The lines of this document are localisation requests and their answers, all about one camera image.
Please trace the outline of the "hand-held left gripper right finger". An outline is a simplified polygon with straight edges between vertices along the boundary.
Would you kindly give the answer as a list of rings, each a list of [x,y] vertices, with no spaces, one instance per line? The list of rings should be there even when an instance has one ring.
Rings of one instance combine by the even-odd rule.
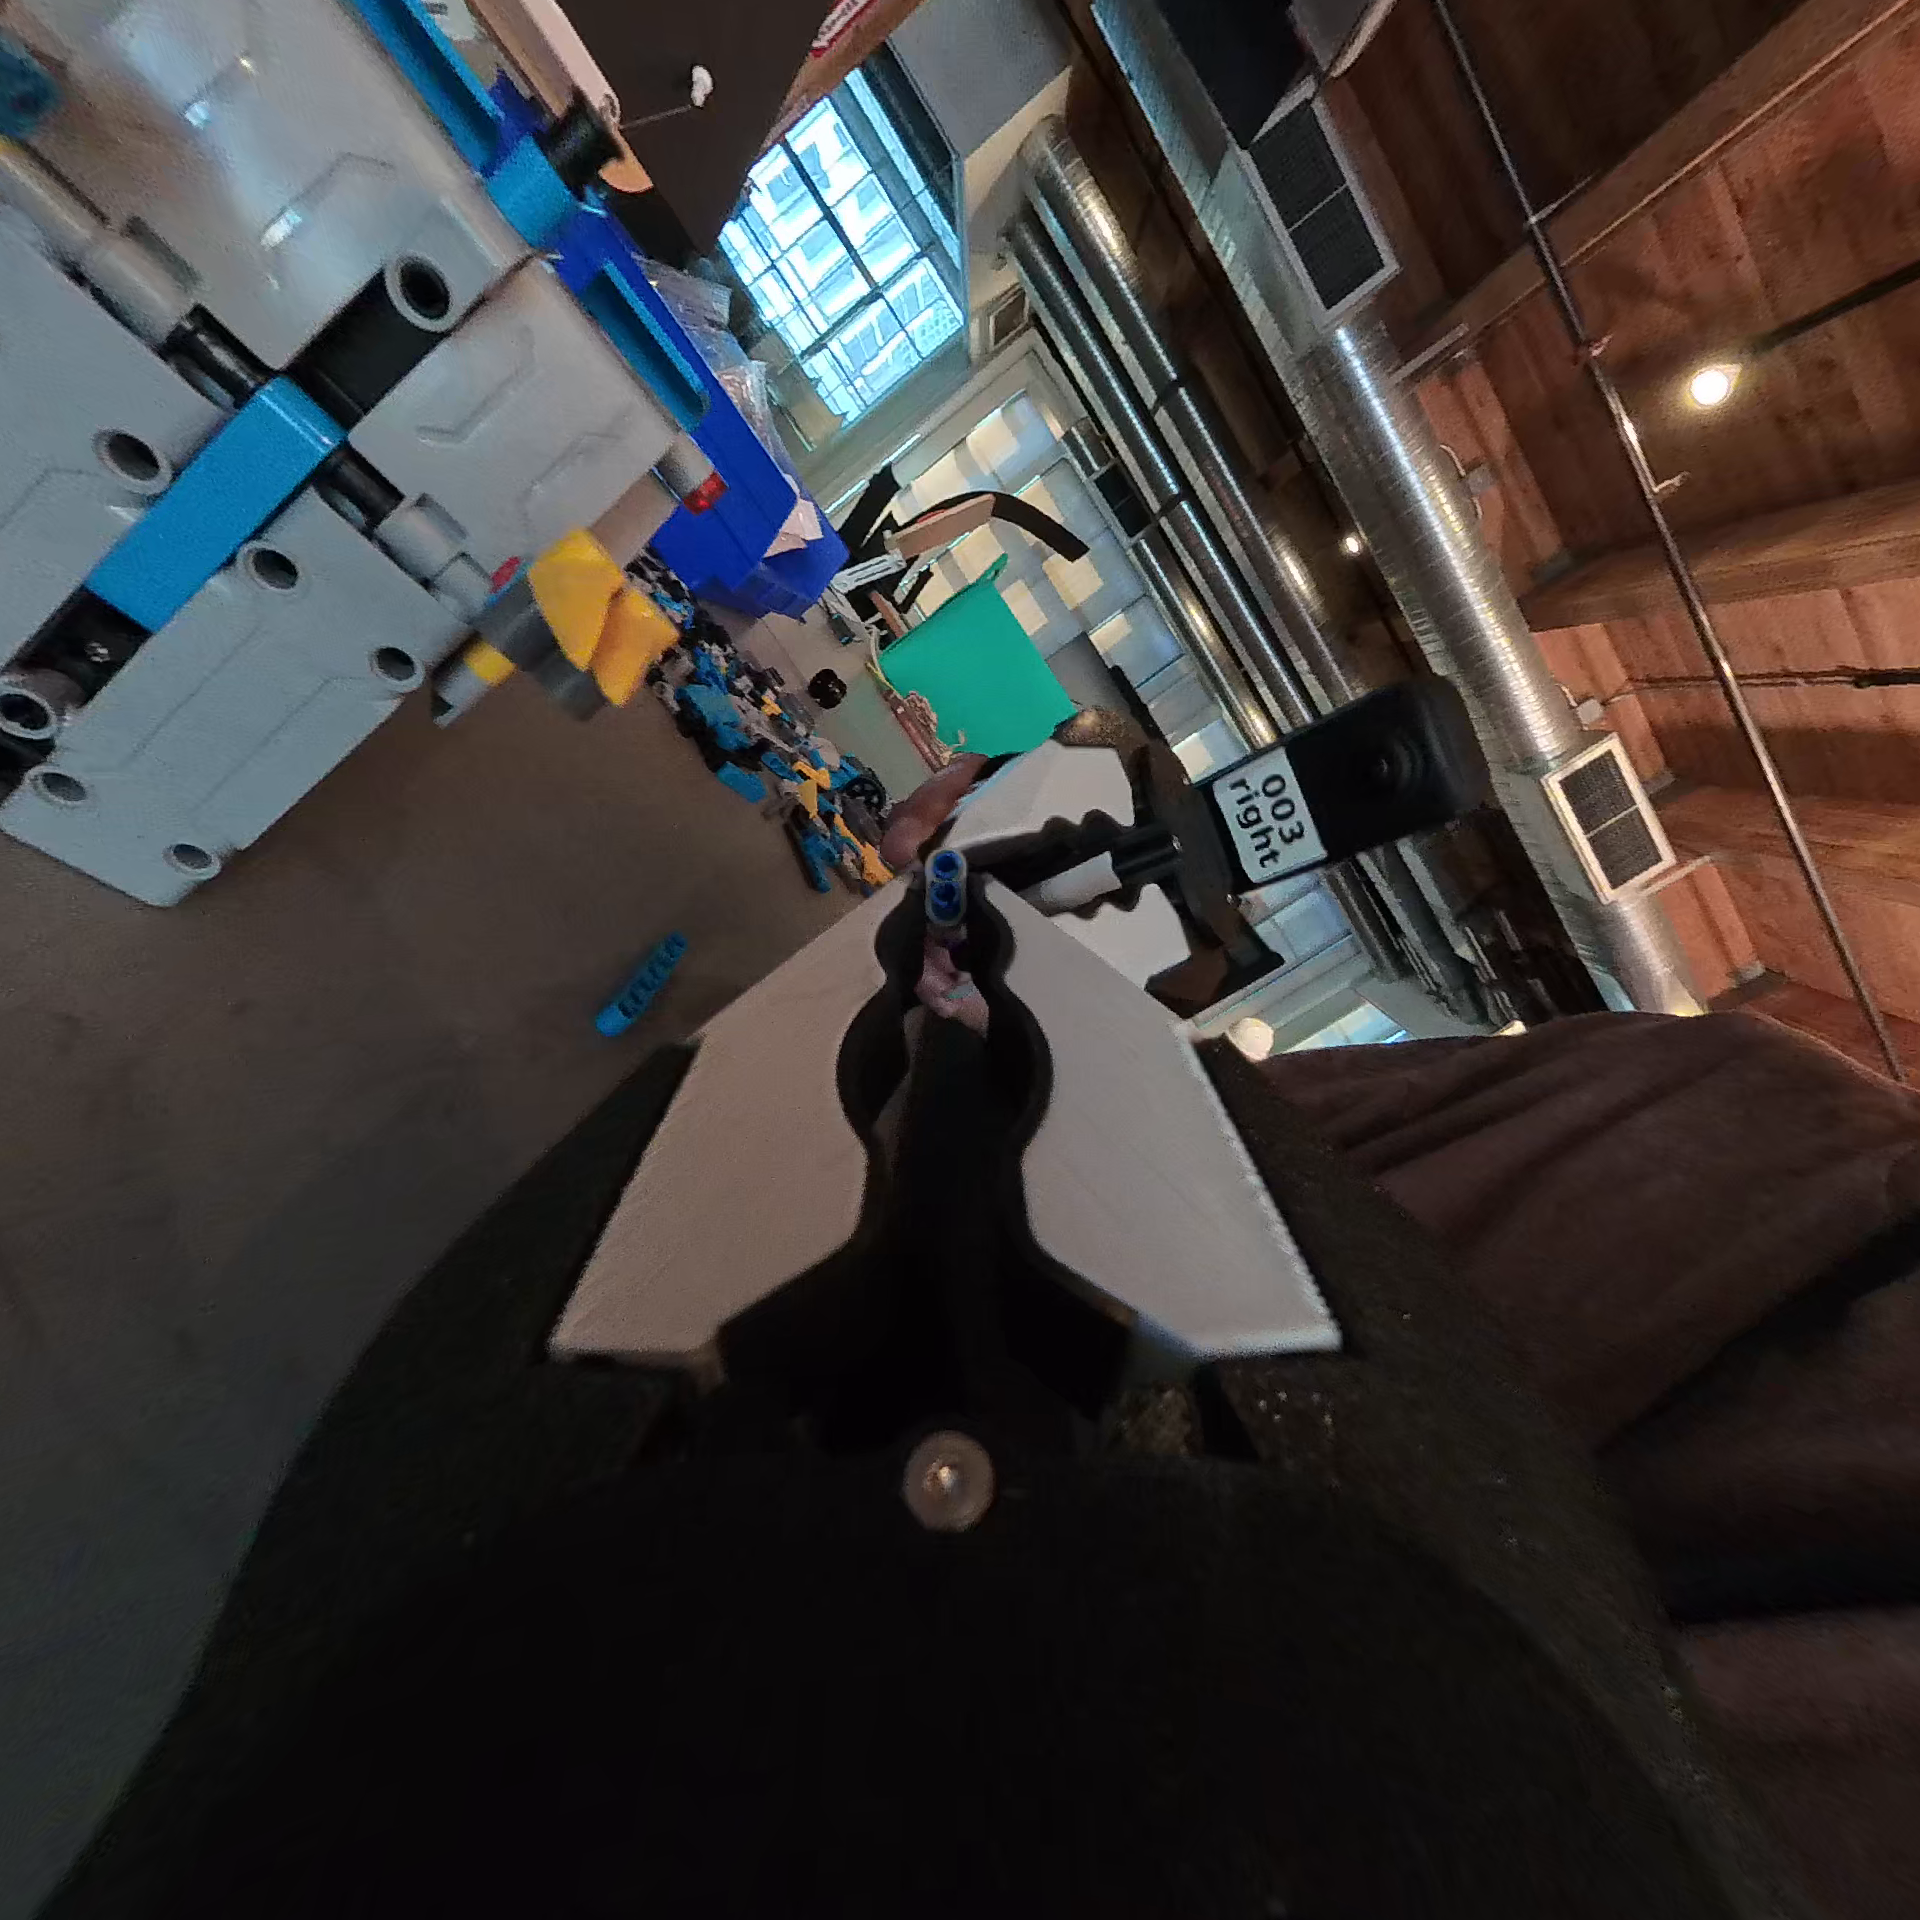
[[[1117,1316],[1130,1372],[1333,1358],[1321,1285],[1184,1026],[1000,881],[1006,987],[1045,1043],[1050,1089],[1022,1151],[1038,1253]]]

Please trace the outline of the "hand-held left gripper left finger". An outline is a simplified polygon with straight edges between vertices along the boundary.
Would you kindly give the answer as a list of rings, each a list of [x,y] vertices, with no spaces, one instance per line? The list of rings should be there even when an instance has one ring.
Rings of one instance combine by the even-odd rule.
[[[553,1358],[714,1362],[734,1320],[857,1237],[921,960],[897,877],[699,1029]]]

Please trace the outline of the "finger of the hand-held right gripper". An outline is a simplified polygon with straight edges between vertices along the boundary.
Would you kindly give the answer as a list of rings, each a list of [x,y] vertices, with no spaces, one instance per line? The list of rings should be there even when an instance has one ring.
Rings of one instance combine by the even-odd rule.
[[[981,872],[1047,919],[1135,904],[1180,863],[1176,831],[1031,831],[981,844]]]
[[[957,850],[988,862],[1051,825],[1081,831],[1090,820],[1130,831],[1140,820],[1135,784],[1117,748],[1069,748],[1045,740],[1013,755],[957,804]]]

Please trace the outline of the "blue brick beam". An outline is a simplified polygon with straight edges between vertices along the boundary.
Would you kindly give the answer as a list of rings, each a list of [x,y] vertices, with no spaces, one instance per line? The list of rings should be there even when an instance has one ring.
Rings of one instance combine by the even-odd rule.
[[[639,971],[594,1012],[594,1032],[617,1039],[632,1032],[659,1002],[687,955],[687,935],[675,930],[662,938]]]

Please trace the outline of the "pile of toy brick parts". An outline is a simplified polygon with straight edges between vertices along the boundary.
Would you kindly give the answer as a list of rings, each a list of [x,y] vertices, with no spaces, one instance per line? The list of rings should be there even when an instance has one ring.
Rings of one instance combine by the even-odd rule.
[[[873,897],[891,884],[880,845],[893,798],[878,772],[821,733],[803,696],[757,664],[663,564],[641,557],[630,582],[677,631],[644,681],[707,772],[781,827],[816,892]]]

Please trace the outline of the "toy brick robot model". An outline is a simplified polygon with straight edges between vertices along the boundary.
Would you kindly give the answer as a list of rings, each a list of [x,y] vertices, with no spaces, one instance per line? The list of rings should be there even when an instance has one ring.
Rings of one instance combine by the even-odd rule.
[[[5,836],[177,904],[398,705],[628,705],[726,492],[559,5],[5,5]]]

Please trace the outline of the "person's right hand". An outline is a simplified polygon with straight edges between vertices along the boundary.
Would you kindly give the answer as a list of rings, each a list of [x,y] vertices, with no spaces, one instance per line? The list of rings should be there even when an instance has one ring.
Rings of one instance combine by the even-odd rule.
[[[900,875],[919,863],[957,808],[995,768],[998,759],[993,755],[960,754],[941,772],[929,775],[909,798],[897,800],[878,848],[884,867]]]

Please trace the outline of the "teal storage bin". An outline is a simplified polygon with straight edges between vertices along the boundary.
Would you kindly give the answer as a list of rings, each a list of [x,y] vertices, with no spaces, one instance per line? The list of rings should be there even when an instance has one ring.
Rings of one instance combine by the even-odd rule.
[[[1004,600],[998,572],[883,647],[880,672],[902,696],[927,699],[936,735],[960,754],[1022,755],[1077,715]]]

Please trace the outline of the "white vent grille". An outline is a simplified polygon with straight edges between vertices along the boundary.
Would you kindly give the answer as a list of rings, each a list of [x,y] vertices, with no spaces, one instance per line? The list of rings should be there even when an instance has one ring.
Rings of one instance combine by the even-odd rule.
[[[1321,318],[1344,318],[1398,276],[1393,245],[1318,99],[1280,110],[1247,156]]]
[[[1674,844],[1628,748],[1596,733],[1582,754],[1538,778],[1542,808],[1569,844],[1561,862],[1588,897],[1615,903],[1647,892],[1676,870]]]

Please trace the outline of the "blue storage bin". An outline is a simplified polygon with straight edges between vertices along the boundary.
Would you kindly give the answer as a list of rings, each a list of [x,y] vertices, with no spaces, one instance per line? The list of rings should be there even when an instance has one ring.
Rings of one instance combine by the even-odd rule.
[[[678,506],[653,554],[699,602],[748,617],[806,617],[849,564],[849,545],[795,470],[770,371],[726,325],[726,286],[653,261],[644,268],[705,374],[707,415],[694,443],[726,484],[711,509]]]

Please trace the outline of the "person's brown shirt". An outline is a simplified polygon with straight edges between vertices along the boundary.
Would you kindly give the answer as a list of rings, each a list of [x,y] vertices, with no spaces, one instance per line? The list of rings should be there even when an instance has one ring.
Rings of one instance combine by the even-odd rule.
[[[1915,1089],[1757,1015],[1252,1069],[1596,1460],[1820,1916],[1915,1916]]]

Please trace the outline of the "clear plastic bags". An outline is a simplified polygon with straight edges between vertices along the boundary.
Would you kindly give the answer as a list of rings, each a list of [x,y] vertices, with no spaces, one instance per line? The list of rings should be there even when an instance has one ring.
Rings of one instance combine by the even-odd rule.
[[[757,561],[799,556],[824,536],[824,520],[785,447],[771,374],[734,334],[734,290],[663,263],[650,263],[648,277],[722,393],[707,408],[703,447],[727,493],[741,493],[747,515],[765,521]]]

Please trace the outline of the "large grid window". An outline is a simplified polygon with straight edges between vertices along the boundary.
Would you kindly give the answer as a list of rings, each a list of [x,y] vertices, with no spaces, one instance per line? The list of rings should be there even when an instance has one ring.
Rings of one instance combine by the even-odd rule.
[[[874,415],[968,333],[947,136],[858,70],[757,156],[718,252],[808,447]]]

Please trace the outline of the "black screen panel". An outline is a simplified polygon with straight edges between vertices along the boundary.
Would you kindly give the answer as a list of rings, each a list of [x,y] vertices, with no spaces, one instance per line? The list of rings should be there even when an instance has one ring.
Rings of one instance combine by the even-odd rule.
[[[677,271],[711,257],[830,4],[576,4],[650,189],[617,196],[636,245]]]

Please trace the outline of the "silver air duct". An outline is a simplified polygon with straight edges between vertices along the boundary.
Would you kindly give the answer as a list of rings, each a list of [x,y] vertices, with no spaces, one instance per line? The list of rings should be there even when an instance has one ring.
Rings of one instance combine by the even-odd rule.
[[[1398,380],[1371,298],[1339,317],[1318,298],[1238,151],[1204,189],[1202,225],[1420,651],[1462,695],[1502,811],[1603,1001],[1619,1012],[1700,1015],[1705,1001],[1658,899],[1644,888],[1604,892],[1582,863],[1579,827],[1550,800],[1550,782],[1592,737],[1531,637],[1466,482]]]

